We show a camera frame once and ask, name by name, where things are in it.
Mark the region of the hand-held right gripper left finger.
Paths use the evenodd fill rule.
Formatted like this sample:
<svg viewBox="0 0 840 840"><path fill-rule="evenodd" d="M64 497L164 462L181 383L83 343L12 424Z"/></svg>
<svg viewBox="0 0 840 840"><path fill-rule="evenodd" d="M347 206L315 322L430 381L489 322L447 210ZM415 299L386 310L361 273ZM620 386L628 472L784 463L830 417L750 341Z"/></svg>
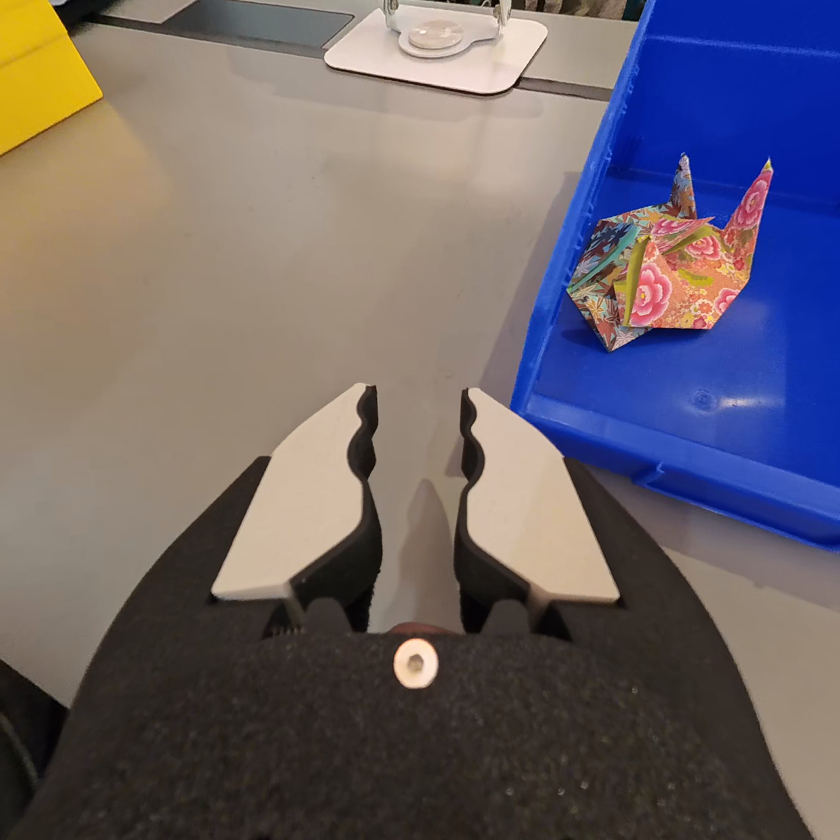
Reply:
<svg viewBox="0 0 840 840"><path fill-rule="evenodd" d="M382 568L382 526L370 477L377 389L356 383L295 428L271 453L211 595L281 601L302 615L333 599L368 618Z"/></svg>

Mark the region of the pink floral origami dog face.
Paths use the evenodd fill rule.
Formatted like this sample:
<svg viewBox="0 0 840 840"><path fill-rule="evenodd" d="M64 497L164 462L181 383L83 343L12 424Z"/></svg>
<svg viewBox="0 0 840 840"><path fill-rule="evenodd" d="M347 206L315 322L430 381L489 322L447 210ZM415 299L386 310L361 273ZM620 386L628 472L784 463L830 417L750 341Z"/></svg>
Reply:
<svg viewBox="0 0 840 840"><path fill-rule="evenodd" d="M697 211L690 163L679 159L667 204L646 223L623 288L623 325L709 330L747 286L774 175L767 160L728 222Z"/></svg>

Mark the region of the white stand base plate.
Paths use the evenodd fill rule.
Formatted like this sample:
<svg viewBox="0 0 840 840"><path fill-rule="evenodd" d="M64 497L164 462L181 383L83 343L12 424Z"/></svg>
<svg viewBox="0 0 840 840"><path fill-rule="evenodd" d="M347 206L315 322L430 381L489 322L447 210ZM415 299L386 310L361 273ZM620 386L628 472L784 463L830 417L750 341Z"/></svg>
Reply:
<svg viewBox="0 0 840 840"><path fill-rule="evenodd" d="M325 53L332 70L491 96L510 90L547 38L543 24L493 8L380 2Z"/></svg>

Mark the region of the leaf-patterned origami dog face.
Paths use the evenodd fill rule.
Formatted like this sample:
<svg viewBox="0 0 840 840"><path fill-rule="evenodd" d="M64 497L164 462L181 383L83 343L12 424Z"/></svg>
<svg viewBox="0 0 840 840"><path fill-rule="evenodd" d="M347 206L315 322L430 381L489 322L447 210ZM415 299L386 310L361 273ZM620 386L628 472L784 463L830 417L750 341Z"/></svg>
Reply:
<svg viewBox="0 0 840 840"><path fill-rule="evenodd" d="M634 246L652 233L657 222L697 220L690 160L682 154L667 202L649 205L597 222L574 269L567 292L607 352L641 337L648 328L623 325L614 284L629 267Z"/></svg>

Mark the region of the yellow box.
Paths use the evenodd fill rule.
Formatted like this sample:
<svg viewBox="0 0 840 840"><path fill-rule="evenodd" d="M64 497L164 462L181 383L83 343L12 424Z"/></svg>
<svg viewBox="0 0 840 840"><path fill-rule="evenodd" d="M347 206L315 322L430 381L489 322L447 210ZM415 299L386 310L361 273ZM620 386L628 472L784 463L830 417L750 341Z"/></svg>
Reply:
<svg viewBox="0 0 840 840"><path fill-rule="evenodd" d="M101 99L50 2L1 2L1 154Z"/></svg>

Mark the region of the blue plastic bin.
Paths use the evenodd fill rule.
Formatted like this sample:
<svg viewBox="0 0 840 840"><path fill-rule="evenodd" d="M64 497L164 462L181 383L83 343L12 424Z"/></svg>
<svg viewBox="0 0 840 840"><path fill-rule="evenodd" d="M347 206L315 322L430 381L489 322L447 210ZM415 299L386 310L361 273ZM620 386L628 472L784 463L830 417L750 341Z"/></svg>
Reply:
<svg viewBox="0 0 840 840"><path fill-rule="evenodd" d="M573 459L838 551L838 2L648 2L563 221L511 408ZM774 168L749 284L712 330L607 352L565 288L595 223L687 153L727 221Z"/></svg>

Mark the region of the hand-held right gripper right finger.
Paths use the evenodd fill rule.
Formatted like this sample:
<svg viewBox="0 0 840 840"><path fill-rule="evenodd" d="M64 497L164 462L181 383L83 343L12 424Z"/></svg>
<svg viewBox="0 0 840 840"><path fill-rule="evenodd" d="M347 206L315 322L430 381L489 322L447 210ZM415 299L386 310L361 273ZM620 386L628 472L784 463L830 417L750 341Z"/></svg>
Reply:
<svg viewBox="0 0 840 840"><path fill-rule="evenodd" d="M454 569L468 609L514 601L538 625L549 606L616 606L620 591L561 452L478 387L462 391L465 487Z"/></svg>

